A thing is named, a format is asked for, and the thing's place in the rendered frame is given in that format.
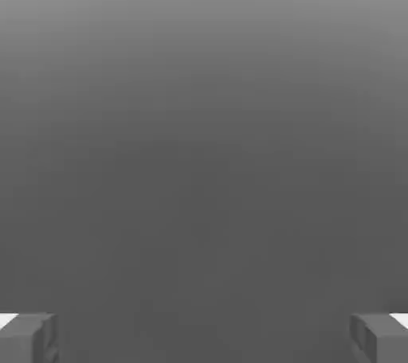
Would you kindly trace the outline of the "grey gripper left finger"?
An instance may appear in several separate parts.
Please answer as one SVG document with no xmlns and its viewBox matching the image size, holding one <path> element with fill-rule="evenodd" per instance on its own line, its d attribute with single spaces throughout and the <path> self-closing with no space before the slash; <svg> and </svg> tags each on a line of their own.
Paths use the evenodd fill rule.
<svg viewBox="0 0 408 363">
<path fill-rule="evenodd" d="M 53 313 L 1 313 L 0 363 L 60 363 L 59 319 Z"/>
</svg>

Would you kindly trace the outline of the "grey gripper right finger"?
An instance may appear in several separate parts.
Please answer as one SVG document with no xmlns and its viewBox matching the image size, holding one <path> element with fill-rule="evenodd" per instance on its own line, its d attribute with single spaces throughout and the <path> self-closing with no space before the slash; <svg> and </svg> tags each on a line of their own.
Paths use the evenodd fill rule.
<svg viewBox="0 0 408 363">
<path fill-rule="evenodd" d="M 357 363 L 408 363 L 408 313 L 352 314 L 348 332 Z"/>
</svg>

